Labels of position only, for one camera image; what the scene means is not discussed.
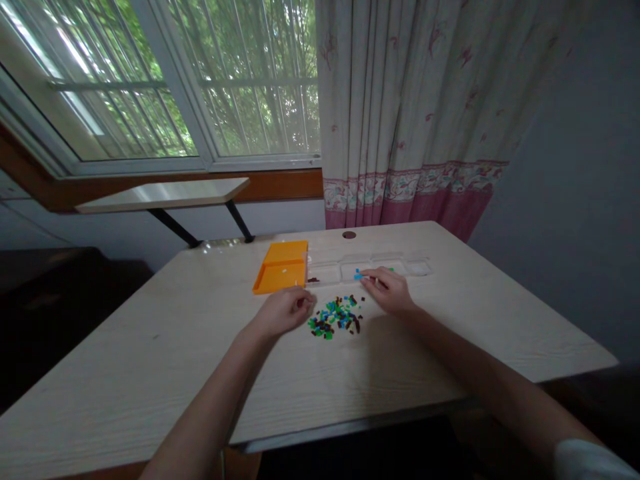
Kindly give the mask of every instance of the dark furniture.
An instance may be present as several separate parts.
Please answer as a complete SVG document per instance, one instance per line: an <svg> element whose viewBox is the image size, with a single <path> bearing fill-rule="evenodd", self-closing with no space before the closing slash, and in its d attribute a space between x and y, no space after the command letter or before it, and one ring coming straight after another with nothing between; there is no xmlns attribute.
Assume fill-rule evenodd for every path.
<svg viewBox="0 0 640 480"><path fill-rule="evenodd" d="M0 251L0 414L152 275L96 248Z"/></svg>

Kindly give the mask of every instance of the orange box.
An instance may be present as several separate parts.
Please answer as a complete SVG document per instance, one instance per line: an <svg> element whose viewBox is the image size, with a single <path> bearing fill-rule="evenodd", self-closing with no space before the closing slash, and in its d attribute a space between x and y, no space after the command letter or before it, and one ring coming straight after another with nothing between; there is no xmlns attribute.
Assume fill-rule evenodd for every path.
<svg viewBox="0 0 640 480"><path fill-rule="evenodd" d="M254 295L305 286L307 241L272 243L253 284Z"/></svg>

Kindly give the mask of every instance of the left hand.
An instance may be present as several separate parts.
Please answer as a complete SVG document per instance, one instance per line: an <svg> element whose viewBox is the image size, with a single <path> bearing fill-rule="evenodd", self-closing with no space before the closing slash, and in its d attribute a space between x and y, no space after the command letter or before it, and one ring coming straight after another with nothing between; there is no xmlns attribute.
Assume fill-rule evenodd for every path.
<svg viewBox="0 0 640 480"><path fill-rule="evenodd" d="M267 298L249 325L270 337L278 337L300 326L314 302L314 296L300 286L282 289Z"/></svg>

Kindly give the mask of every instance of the sorting tray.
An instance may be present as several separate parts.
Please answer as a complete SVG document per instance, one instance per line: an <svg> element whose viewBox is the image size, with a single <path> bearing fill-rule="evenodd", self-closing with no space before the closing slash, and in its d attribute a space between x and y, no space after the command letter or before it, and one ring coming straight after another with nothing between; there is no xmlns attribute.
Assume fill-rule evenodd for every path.
<svg viewBox="0 0 640 480"><path fill-rule="evenodd" d="M306 269L306 241L272 243L260 266L253 293L271 293L294 285L304 287Z"/></svg>
<svg viewBox="0 0 640 480"><path fill-rule="evenodd" d="M331 261L321 256L319 261L307 261L307 287L322 287L341 283L354 283L355 275L366 269L386 267L404 277L423 277L433 273L424 251L355 253Z"/></svg>

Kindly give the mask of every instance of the white wall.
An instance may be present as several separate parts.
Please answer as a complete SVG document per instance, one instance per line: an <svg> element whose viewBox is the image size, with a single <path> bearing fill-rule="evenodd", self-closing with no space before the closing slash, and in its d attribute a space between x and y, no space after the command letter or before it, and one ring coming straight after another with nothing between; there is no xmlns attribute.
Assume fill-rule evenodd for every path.
<svg viewBox="0 0 640 480"><path fill-rule="evenodd" d="M157 271L186 247L148 212L100 215L48 212L1 171L0 196L4 198L0 203L0 250L92 246L111 259L142 259ZM325 228L321 199L240 203L237 207L254 235ZM224 205L168 212L196 238L241 236Z"/></svg>
<svg viewBox="0 0 640 480"><path fill-rule="evenodd" d="M640 361L640 3L603 1L470 246Z"/></svg>

